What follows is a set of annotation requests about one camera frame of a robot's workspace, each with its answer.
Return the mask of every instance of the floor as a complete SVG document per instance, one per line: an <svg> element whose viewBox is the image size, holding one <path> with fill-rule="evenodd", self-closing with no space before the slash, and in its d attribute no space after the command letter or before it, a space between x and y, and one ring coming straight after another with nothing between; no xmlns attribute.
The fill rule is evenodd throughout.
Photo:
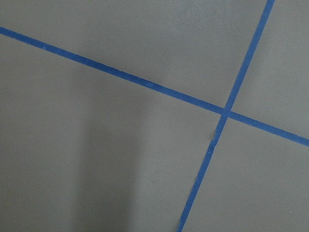
<svg viewBox="0 0 309 232"><path fill-rule="evenodd" d="M0 231L309 231L308 1L235 82L272 3L1 1Z"/></svg>

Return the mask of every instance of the gray surface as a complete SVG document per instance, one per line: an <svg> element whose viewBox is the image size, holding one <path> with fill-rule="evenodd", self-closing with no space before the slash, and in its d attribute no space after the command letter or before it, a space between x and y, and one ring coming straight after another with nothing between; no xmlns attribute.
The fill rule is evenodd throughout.
<svg viewBox="0 0 309 232"><path fill-rule="evenodd" d="M233 110L309 138L309 4L277 0Z"/></svg>
<svg viewBox="0 0 309 232"><path fill-rule="evenodd" d="M265 0L0 2L1 26L224 106ZM233 110L309 137L308 3ZM219 116L0 36L0 231L175 231ZM306 231L308 148L228 120L185 231Z"/></svg>
<svg viewBox="0 0 309 232"><path fill-rule="evenodd" d="M184 231L308 231L308 153L228 120Z"/></svg>
<svg viewBox="0 0 309 232"><path fill-rule="evenodd" d="M0 44L0 231L173 231L219 116Z"/></svg>
<svg viewBox="0 0 309 232"><path fill-rule="evenodd" d="M3 27L224 106L265 0L1 1Z"/></svg>

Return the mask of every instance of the blue line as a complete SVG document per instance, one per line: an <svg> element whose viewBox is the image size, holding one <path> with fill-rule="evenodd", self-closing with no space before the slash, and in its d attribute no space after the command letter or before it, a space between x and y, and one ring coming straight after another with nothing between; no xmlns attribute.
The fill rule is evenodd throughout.
<svg viewBox="0 0 309 232"><path fill-rule="evenodd" d="M142 79L140 77L128 74L126 72L123 72L123 71L120 71L118 69L112 68L112 67L107 66L105 64L96 62L94 60L91 60L91 59L88 59L88 58L85 58L85 57L82 57L80 55L77 55L75 53L63 50L61 48L49 45L47 43L44 43L44 42L41 42L39 40L33 39L31 37L19 34L17 32L12 31L12 30L8 30L6 28L0 27L0 34L8 36L8 37L11 37L13 39L19 40L19 41L24 42L24 43L30 44L32 46L41 48L43 50L46 50L46 51L49 51L51 53L57 54L59 56L62 56L62 57L74 60L76 62L79 62L79 63L87 65L89 67L98 69L100 71L109 73L111 75L118 76L118 77L120 77L122 79L125 79L127 81L136 83L138 85L147 87L147 88L155 90L157 92L160 92L160 93L166 94L168 96L177 98L177 99L179 99L181 101L185 101L187 103L199 106L199 107L204 108L206 110L210 110L210 111L218 113L218 114L221 114L223 112L223 108L219 107L217 105L214 105L214 104L211 104L209 102L200 100L198 98L191 97L189 95L186 95L186 94L183 94L181 92L175 91L173 89L161 86L161 85L156 84L154 82L147 81L147 80Z"/></svg>
<svg viewBox="0 0 309 232"><path fill-rule="evenodd" d="M237 97L237 94L239 92L239 89L240 89L240 86L242 84L242 81L246 75L246 72L248 70L248 67L250 65L250 62L252 60L252 57L254 55L254 52L256 50L256 47L257 47L257 44L261 38L261 35L263 33L263 30L264 30L264 27L265 27L265 24L268 20L268 17L270 15L270 12L271 12L271 9L273 7L273 4L274 4L274 1L275 0L268 0L266 5L265 5L265 8L263 10L263 13L262 13L262 16L261 16L261 19L257 25L257 28L255 30L255 33L253 35L253 38L251 40L251 43L249 45L249 48L248 48L248 51L247 51L247 54L243 60L243 63L241 65L241 68L239 70L239 73L237 75L237 78L234 82L234 85L233 85L233 88L231 90L231 93L227 99L227 102L225 104L225 108L223 109L223 113L221 114L221 117L220 117L220 120L218 122L218 125L216 127L216 131L215 131L215 135L214 135L214 139L210 142L209 144L209 147L207 149L207 152L206 152L206 155L205 155L205 158L201 164L201 167L198 171L198 174L197 174L197 177L196 177L196 180L193 184L193 187L192 187L192 190L190 192L190 195L188 197L188 200L185 204L185 207L183 209L183 213L180 217L180 222L179 222L179 225L178 225L178 228L177 228L177 232L181 232L183 231L183 227L188 219L188 216L189 216L189 213L190 213L190 210L192 208L192 205L194 203L194 200L197 196L197 192L199 190L199 187L201 186L201 183L202 183L202 180L204 178L204 175L207 171L207 168L208 168L208 165L210 163L210 160L211 160L211 157L213 155L213 152L215 150L215 147L217 145L217 143L219 142L219 139L220 139L220 136L221 136L221 133L223 131L223 128L226 124L226 121L229 117L229 114L231 112L231 109L233 107L233 104L235 102L235 99Z"/></svg>
<svg viewBox="0 0 309 232"><path fill-rule="evenodd" d="M11 31L11 30L8 30L8 29L5 29L5 28L2 28L0 27L0 34L3 34L3 35L6 35L8 37L11 37L11 38L14 38L14 39L17 39L19 41L22 41L24 43L27 43L27 44L30 44L30 45L33 45L35 47L38 47L38 48L41 48L41 49L44 49L44 50L47 50L47 51L50 51L54 54L57 54L57 55L60 55L60 56L63 56L65 58L68 58L68 59L71 59L71 60L74 60L74 61L77 61L77 62L80 62L76 59L74 59L73 57L77 57L79 59L81 59L82 61L84 62L80 62L84 65L88 65L87 62L93 62L93 64L98 64L98 65L101 65L102 68L100 68L99 70L105 72L105 70L103 68L109 68L108 66L104 65L104 64L100 64L100 63L97 63L95 61L92 61L90 59L87 59L87 58L84 58L82 56L79 56L79 55L76 55L74 53L71 53L71 52L67 52L63 49L60 49L60 48L57 48L57 47L54 47L54 46L51 46L51 45L48 45L46 43L43 43L43 42L40 42L38 40L35 40L35 39L32 39L30 37L27 37L25 35L22 35L22 34L19 34L17 32L14 32L14 31ZM115 70L116 72L121 72L117 69L114 69L114 68L111 68L112 70ZM142 86L145 86L147 88L150 88L150 89L153 89L155 91L158 91L158 92L161 92L163 94L166 94L166 95L169 95L169 96L172 96L174 98L177 98L181 101L185 101L185 102L188 102L190 104L193 104L193 105L196 105L196 106L199 106L203 109L207 109L207 110L210 110L210 111L213 111L215 113L218 113L218 114L222 114L223 113L223 108L220 107L220 106L216 106L216 105L213 105L211 103L208 103L206 101L203 101L203 100L200 100L200 99L197 99L197 98L194 98L194 97L191 97L191 96L188 96L186 94L183 94L183 93L180 93L180 92L177 92L175 90L172 90L172 89L169 89L167 87L164 87L164 86L160 86L158 84L155 84L153 82L150 82L150 81L147 81L147 80L144 80L144 79L141 79L139 77L135 77L133 75L130 75L133 77L133 79L137 79L137 80L141 80L143 81L144 85L142 84ZM261 130L264 130L264 131L267 131L267 132L270 132L272 134L275 134L275 135L278 135L278 136L281 136L285 139L288 139L288 140L291 140L291 141L294 141L296 143L299 143L299 144L302 144L302 145L305 145L305 146L309 146L309 140L306 139L306 138L303 138L303 137L300 137L296 134L293 134L293 133L290 133L290 132L287 132L287 131L284 131L284 130L281 130L279 128L276 128L276 127L273 127L271 125L268 125L266 123L263 123L263 122L260 122L260 121L257 121L257 120L254 120L252 118L249 118L249 117L246 117L246 116L243 116L243 115L240 115L240 114L237 114L237 113L234 113L234 112L231 112L230 115L229 115L230 118L234 119L234 120L237 120L239 122L243 122L247 125L250 125L250 126L254 126L256 128L259 128Z"/></svg>
<svg viewBox="0 0 309 232"><path fill-rule="evenodd" d="M296 142L296 143L299 143L299 144L302 144L302 145L305 145L305 146L309 146L309 139L306 139L306 138L298 136L296 134L293 134L293 133L287 132L285 130L281 130L279 128L273 127L273 126L266 124L264 122L257 121L255 119L246 117L244 115L237 114L235 112L231 112L230 115L229 115L229 118L237 120L237 121L242 122L242 123L245 123L247 125L259 128L261 130L270 132L272 134L278 135L282 138L291 140L293 142Z"/></svg>

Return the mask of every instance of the tape strip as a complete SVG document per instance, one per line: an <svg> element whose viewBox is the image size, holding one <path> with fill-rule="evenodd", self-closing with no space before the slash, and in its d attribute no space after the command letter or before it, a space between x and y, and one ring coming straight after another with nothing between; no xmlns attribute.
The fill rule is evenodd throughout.
<svg viewBox="0 0 309 232"><path fill-rule="evenodd" d="M257 47L257 44L261 38L261 35L263 33L263 30L265 28L265 25L266 25L266 22L268 20L268 17L270 15L270 12L271 12L271 9L273 7L273 4L274 4L274 1L275 0L268 0L266 5L265 5L265 8L263 10L263 13L262 13L262 16L260 18L260 21L257 25L257 28L255 30L255 33L253 35L253 38L251 40L251 43L249 45L249 48L247 50L247 53L246 53L246 56L243 60L243 63L240 67L240 70L239 70L239 73L237 75L237 78L234 82L234 85L233 85L233 88L230 92L230 95L227 99L227 102L225 104L225 108L223 109L223 113L221 114L221 117L220 117L220 120L218 122L218 125L216 127L216 132L215 132L215 136L214 136L214 139L210 142L209 144L209 147L207 149L207 152L206 152L206 155L205 155L205 158L201 164L201 167L198 171L198 174L197 174L197 177L196 177L196 180L193 184L193 187L192 187L192 190L190 192L190 195L188 197L188 200L185 204L185 207L183 209L183 213L180 217L180 222L179 222L179 225L178 225L178 228L177 228L177 232L181 232L183 231L183 227L188 219L188 216L189 216L189 213L191 211L191 208L192 208L192 205L194 203L194 200L197 196L197 192L199 190L199 187L203 181L203 178L204 178L204 175L207 171L207 168L208 168L208 165L209 165L209 162L211 160L211 157L213 155L213 152L215 150L215 147L216 145L218 144L219 142L219 139L220 139L220 136L221 136L221 133L224 129L224 126L226 124L226 121L229 117L229 114L231 112L231 109L233 107L233 104L235 102L235 99L237 97L237 94L239 92L239 89L240 89L240 86L242 84L242 81L246 75L246 72L248 70L248 67L250 65L250 62L252 60L252 57L254 55L254 52L256 50L256 47Z"/></svg>
<svg viewBox="0 0 309 232"><path fill-rule="evenodd" d="M255 119L246 117L246 116L241 115L241 114L237 114L235 112L231 112L230 115L229 115L229 118L237 120L237 121L242 122L242 123L245 123L247 125L256 127L258 129L267 131L269 133L278 135L282 138L291 140L293 142L296 142L296 143L299 143L299 144L302 144L302 145L305 145L305 146L309 146L309 139L306 139L306 138L298 136L296 134L287 132L285 130L281 130L277 127L273 127L273 126L266 124L264 122L257 121Z"/></svg>
<svg viewBox="0 0 309 232"><path fill-rule="evenodd" d="M68 58L68 59L71 59L71 60L74 60L74 61L77 61L75 59L73 59L73 57L79 57L80 59L82 59L84 62L80 62L84 65L87 65L89 66L85 61L88 60L88 61L91 61L91 62L94 62L94 63L97 63L98 65L102 65L102 69L99 69L103 72L105 72L105 70L103 69L103 67L108 67L104 64L101 64L101 63L98 63L98 62L95 62L95 61L92 61L91 59L88 59L88 58L84 58L82 56L79 56L77 54L74 54L74 53L71 53L71 52L68 52L68 51L65 51L61 48L57 48L55 46L51 46L47 43L43 43L43 42L40 42L38 40L35 40L33 38L30 38L30 37L27 37L25 35L22 35L22 34L19 34L17 32L14 32L12 30L9 30L9 29L5 29L3 27L0 27L0 34L2 35L5 35L5 36L8 36L8 37L11 37L13 39L17 39L21 42L24 42L24 43L27 43L27 44L30 44L32 46L35 46L35 47L38 47L38 48L41 48L41 49L44 49L46 51L49 51L49 52L52 52L54 54L57 54L57 55L60 55L60 56L63 56L65 58ZM70 56L64 56L60 53L58 53L58 51L62 51L62 53L64 54L71 54ZM172 90L170 88L167 88L167 87L164 87L164 86L161 86L161 85L158 85L158 84L155 84L153 82L150 82L150 81L147 81L147 80L144 80L142 78L139 78L139 77L135 77L137 78L138 80L141 80L143 81L144 84L141 84L142 86L145 86L147 88L150 88L150 89L153 89L155 91L158 91L160 93L163 93L163 94L166 94L166 95L169 95L171 97L174 97L174 98L177 98L181 101L185 101L187 103L190 103L190 104L193 104L193 105L196 105L198 107L201 107L203 109L207 109L207 110L210 110L212 112L215 112L215 113L218 113L218 114L222 114L223 113L223 108L220 107L220 106L216 106L216 105L213 105L211 103L208 103L206 101L203 101L203 100L200 100L200 99L197 99L197 98L194 98L194 97L191 97L191 96L188 96L186 94L183 94L183 93L180 93L180 92L177 92L175 90ZM250 125L250 126L253 126L253 127L256 127L256 128L259 128L261 130L264 130L264 131L267 131L267 132L270 132L272 134L275 134L275 135L278 135L278 136L281 136L285 139L288 139L288 140L291 140L291 141L294 141L296 143L299 143L299 144L302 144L302 145L305 145L305 146L309 146L309 140L304 138L304 137L301 137L301 136L298 136L296 134L293 134L293 133L290 133L290 132L287 132L285 130L282 130L282 129L279 129L279 128L276 128L276 127L273 127L269 124L266 124L266 123L263 123L263 122L260 122L260 121L257 121L255 119L252 119L252 118L249 118L249 117L246 117L246 116L243 116L241 114L237 114L235 112L231 112L230 115L229 115L230 118L234 119L234 120L237 120L239 122L243 122L247 125Z"/></svg>
<svg viewBox="0 0 309 232"><path fill-rule="evenodd" d="M85 58L85 57L82 57L82 56L77 55L75 53L63 50L61 48L52 46L52 45L44 43L44 42L41 42L41 41L33 39L31 37L19 34L17 32L12 31L12 30L0 27L0 34L8 36L8 37L11 37L13 39L19 40L19 41L24 42L24 43L30 44L32 46L41 48L43 50L46 50L46 51L49 51L51 53L57 54L59 56L62 56L62 57L74 60L74 61L79 62L81 64L84 64L84 65L87 65L89 67L92 67L94 69L98 69L100 71L109 73L109 74L114 75L114 76L118 76L118 77L120 77L122 79L125 79L127 81L130 81L130 82L133 82L135 84L147 87L149 89L152 89L152 90L155 90L157 92L166 94L168 96L177 98L177 99L179 99L181 101L185 101L185 102L190 103L192 105L199 106L199 107L204 108L206 110L210 110L210 111L215 112L217 114L221 114L222 111L223 111L223 108L219 107L217 105L214 105L214 104L211 104L209 102L200 100L198 98L191 97L189 95L186 95L184 93L175 91L173 89L161 86L161 85L156 84L154 82L147 81L147 80L142 79L140 77L128 74L126 72L123 72L123 71L120 71L118 69L112 68L112 67L107 66L105 64L96 62L94 60L91 60L91 59L88 59L88 58Z"/></svg>

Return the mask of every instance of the blue tape line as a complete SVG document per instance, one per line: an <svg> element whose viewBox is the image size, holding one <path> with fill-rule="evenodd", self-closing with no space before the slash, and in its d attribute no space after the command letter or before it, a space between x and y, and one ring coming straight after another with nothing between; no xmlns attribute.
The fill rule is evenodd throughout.
<svg viewBox="0 0 309 232"><path fill-rule="evenodd" d="M208 165L210 163L210 160L211 160L211 157L213 155L213 152L215 150L215 147L216 145L218 144L219 142L219 139L220 139L220 136L221 136L221 133L224 129L224 126L226 124L226 121L229 117L229 114L231 112L231 109L233 107L233 104L235 102L235 99L237 97L237 94L239 92L239 89L240 89L240 86L242 84L242 81L246 75L246 72L248 70L248 67L250 65L250 62L252 60L252 57L254 55L254 52L256 50L256 47L257 47L257 44L261 38L261 35L263 33L263 30L265 28L265 25L266 25L266 22L268 20L268 17L270 15L270 12L271 12L271 9L273 7L273 4L274 4L275 0L268 0L266 5L265 5L265 8L263 10L263 13L262 13L262 16L260 18L260 21L257 25L257 28L255 30L255 33L253 35L253 38L251 40L251 43L249 45L249 48L248 48L248 51L246 53L246 56L243 60L243 63L240 67L240 70L239 70L239 73L237 75L237 78L234 82L234 85L233 85L233 88L230 92L230 95L227 99L227 102L225 104L225 108L223 109L223 113L221 114L221 117L220 117L220 120L218 122L218 125L216 127L216 131L215 131L215 135L214 135L214 139L210 142L209 144L209 147L207 149L207 152L206 152L206 155L205 155L205 158L201 164L201 167L198 171L198 174L197 174L197 177L196 177L196 180L193 184L193 187L192 187L192 190L190 192L190 195L188 197L188 200L185 204L185 207L183 209L183 213L180 217L180 222L179 222L179 225L178 225L178 228L177 228L177 232L181 232L183 231L183 227L187 221L187 218L189 216L189 213L191 211L191 208L192 208L192 205L194 203L194 200L197 196L197 192L199 190L199 187L201 186L201 183L203 181L203 178L204 178L204 175L207 171L207 168L208 168Z"/></svg>
<svg viewBox="0 0 309 232"><path fill-rule="evenodd" d="M230 115L229 115L229 118L237 120L237 121L242 122L242 123L245 123L247 125L259 128L259 129L267 131L269 133L278 135L282 138L291 140L293 142L296 142L296 143L299 143L299 144L302 144L302 145L305 145L305 146L309 146L309 139L306 139L306 138L298 136L296 134L287 132L285 130L281 130L277 127L273 127L273 126L266 124L264 122L257 121L255 119L246 117L246 116L241 115L241 114L237 114L235 112L231 112Z"/></svg>
<svg viewBox="0 0 309 232"><path fill-rule="evenodd" d="M59 56L62 56L62 57L74 60L74 61L79 62L81 64L84 64L84 65L87 65L89 67L92 67L94 69L98 69L100 71L109 73L109 74L114 75L114 76L118 76L118 77L120 77L122 79L125 79L127 81L130 81L130 82L133 82L135 84L147 87L149 89L152 89L152 90L155 90L157 92L166 94L168 96L177 98L177 99L179 99L181 101L185 101L187 103L196 105L196 106L204 108L206 110L210 110L210 111L218 113L218 114L221 114L222 111L223 111L223 108L219 107L217 105L214 105L214 104L211 104L209 102L200 100L198 98L191 97L189 95L186 95L186 94L183 94L181 92L175 91L173 89L161 86L161 85L156 84L154 82L147 81L147 80L142 79L140 77L128 74L126 72L123 72L123 71L120 71L118 69L112 68L112 67L107 66L105 64L96 62L94 60L91 60L91 59L88 59L88 58L85 58L85 57L82 57L80 55L77 55L75 53L63 50L61 48L49 45L47 43L44 43L44 42L41 42L39 40L33 39L31 37L19 34L17 32L12 31L12 30L8 30L6 28L0 27L0 34L8 36L8 37L11 37L13 39L19 40L19 41L24 42L24 43L30 44L32 46L44 49L46 51L49 51L49 52L54 53L54 54L57 54Z"/></svg>
<svg viewBox="0 0 309 232"><path fill-rule="evenodd" d="M32 39L30 37L27 37L25 35L22 35L22 34L19 34L17 32L14 32L14 31L11 31L11 30L8 30L8 29L5 29L5 28L2 28L0 27L0 34L3 34L3 35L6 35L8 37L11 37L11 38L14 38L14 39L17 39L19 41L22 41L24 43L27 43L27 44L30 44L30 45L33 45L35 47L38 47L38 48L41 48L41 49L44 49L44 50L47 50L47 51L50 51L51 49L50 48L53 48L54 51L50 51L54 54L57 54L57 55L60 55L60 56L63 56L59 53L57 53L57 51L62 51L63 53L67 53L67 54L71 54L72 56L75 55L76 57L79 57L79 58L82 58L82 60L85 61L88 60L88 61L92 61L90 59L87 59L87 58L84 58L82 56L79 56L79 55L76 55L74 53L71 53L71 52L67 52L63 49L60 49L60 48L57 48L57 47L54 47L54 46L51 46L51 45L48 45L46 43L43 43L43 42L40 42L38 40L35 40L35 39ZM210 111L213 111L215 113L218 113L218 114L222 114L223 113L223 108L220 107L220 106L216 106L216 105L213 105L211 103L208 103L206 101L203 101L203 100L199 100L197 98L194 98L194 97L191 97L191 96L188 96L186 94L183 94L183 93L180 93L180 92L177 92L175 90L172 90L172 89L169 89L169 88L166 88L164 86L160 86L158 84L155 84L153 82L150 82L150 81L147 81L147 80L144 80L144 79L141 79L139 77L135 77L139 80L143 80L144 81L144 85L142 86L145 86L147 88L150 88L150 89L153 89L151 88L151 86L157 86L157 89L161 89L161 91L158 91L157 89L153 89L155 91L158 91L158 92L161 92L163 94L166 94L166 95L169 95L169 96L172 96L174 98L177 98L179 100L182 100L182 101L185 101L185 102L188 102L190 104L193 104L193 105L196 105L196 106L199 106L201 108L204 108L204 109L207 109L207 110L210 110ZM273 127L271 125L268 125L266 123L263 123L263 122L260 122L260 121L257 121L257 120L254 120L252 118L249 118L249 117L246 117L246 116L243 116L243 115L240 115L240 114L237 114L237 113L234 113L234 112L231 112L230 115L229 115L230 118L234 119L234 120L237 120L239 122L243 122L247 125L250 125L250 126L254 126L256 128L259 128L261 130L264 130L264 131L267 131L267 132L270 132L272 134L275 134L275 135L278 135L278 136L281 136L285 139L288 139L288 140L291 140L291 141L294 141L296 143L299 143L299 144L302 144L302 145L305 145L305 146L309 146L309 140L306 139L306 138L303 138L303 137L300 137L296 134L293 134L293 133L290 133L290 132L287 132L287 131L284 131L284 130L281 130L281 129L278 129L276 127Z"/></svg>

